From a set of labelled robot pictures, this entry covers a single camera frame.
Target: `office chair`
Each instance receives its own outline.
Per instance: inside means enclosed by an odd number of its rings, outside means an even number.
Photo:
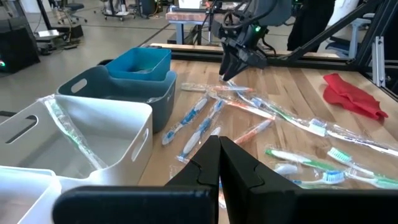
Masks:
[[[326,46],[326,49],[337,51],[336,54],[341,58],[355,58],[356,52],[361,44],[361,40],[358,35],[359,30],[364,26],[370,25],[373,17],[374,13],[367,13],[362,18],[355,19],[351,23],[353,31],[351,33],[350,40],[332,36],[330,37],[331,42]]]
[[[68,3],[67,0],[49,0],[50,4],[53,5],[58,9],[59,12],[64,13],[64,15],[61,15],[61,18],[58,20],[58,24],[65,24],[65,19],[69,19],[72,21],[73,24],[76,24],[73,19],[76,19],[76,21],[79,21],[80,19],[83,19],[84,22],[87,22],[87,19],[84,18],[83,16],[77,16],[75,13],[80,10],[84,9],[85,5],[82,3]]]

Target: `blue toothbrush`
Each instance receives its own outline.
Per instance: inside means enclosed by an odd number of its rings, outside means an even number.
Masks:
[[[193,147],[195,147],[203,134],[207,131],[207,129],[209,129],[215,115],[222,109],[223,105],[223,100],[218,100],[213,105],[213,110],[211,111],[210,115],[202,121],[202,123],[199,125],[199,128],[195,131],[195,133],[192,134],[179,157],[185,158],[192,151]]]
[[[198,103],[195,104],[195,106],[185,115],[185,117],[179,123],[174,125],[170,129],[170,131],[164,134],[162,145],[170,143],[174,139],[175,133],[177,133],[177,131],[182,129],[185,125],[189,124],[189,122],[191,122],[198,115],[198,113],[200,113],[200,111],[205,107],[208,100],[209,97],[207,95],[202,99],[200,99]]]

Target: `wooden table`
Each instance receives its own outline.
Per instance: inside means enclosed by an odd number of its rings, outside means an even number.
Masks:
[[[172,70],[178,73],[178,79],[174,112],[165,131],[180,121],[196,100],[202,96],[202,93],[181,91],[179,88],[181,83],[220,84],[218,80],[219,67],[218,63],[172,61]],[[259,94],[268,97],[281,107],[297,114],[300,118],[321,118],[379,142],[397,144],[398,104],[362,75],[356,72],[337,72],[342,79],[358,86],[379,100],[381,108],[389,115],[389,118],[385,119],[384,122],[375,121],[346,111],[339,106],[329,105],[322,98],[326,87],[326,82],[322,76],[333,72],[336,71],[283,67],[268,67],[264,70],[250,68],[233,80],[238,85],[255,88]],[[140,185],[164,185],[170,178],[170,166],[177,168],[177,170],[182,168],[183,164],[177,161],[175,157],[206,116],[209,108],[210,105],[205,108],[198,119],[179,132],[174,141],[167,147],[161,145],[162,133],[154,136],[154,151],[142,175]],[[217,123],[223,127],[222,136],[234,139],[262,120],[264,118],[226,106],[223,108]],[[264,154],[266,146],[301,152],[331,162],[334,161],[327,156],[326,152],[334,146],[352,154],[354,160],[369,169],[398,178],[396,158],[378,153],[370,148],[337,141],[336,139],[321,138],[302,131],[285,121],[275,122],[252,141],[242,145],[247,152],[265,165],[274,168],[278,160]],[[302,179],[306,180],[315,178],[313,170],[304,167],[303,176]],[[341,186],[354,189],[373,188],[371,185],[352,180],[344,182]],[[220,209],[220,223],[228,223],[228,216],[223,209]]]

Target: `black box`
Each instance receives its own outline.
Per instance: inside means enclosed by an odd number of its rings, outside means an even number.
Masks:
[[[77,24],[77,25],[72,24],[72,27],[70,27],[68,25],[54,25],[54,26],[52,26],[52,28],[56,29],[56,30],[58,30],[58,32],[64,33],[64,34],[72,32],[72,34],[70,35],[70,38],[72,38],[72,39],[83,37],[83,29],[81,28],[80,24]]]
[[[39,62],[36,45],[25,27],[0,32],[0,76]]]

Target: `white plastic bin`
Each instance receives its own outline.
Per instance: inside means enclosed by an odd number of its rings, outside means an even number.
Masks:
[[[52,170],[62,177],[63,191],[88,184],[136,185],[152,154],[152,108],[128,101],[55,98],[91,150],[109,167],[94,170],[59,131],[41,102],[0,124],[0,165]],[[7,132],[32,116],[37,123],[10,141]]]
[[[51,223],[61,185],[51,170],[0,166],[0,223]]]

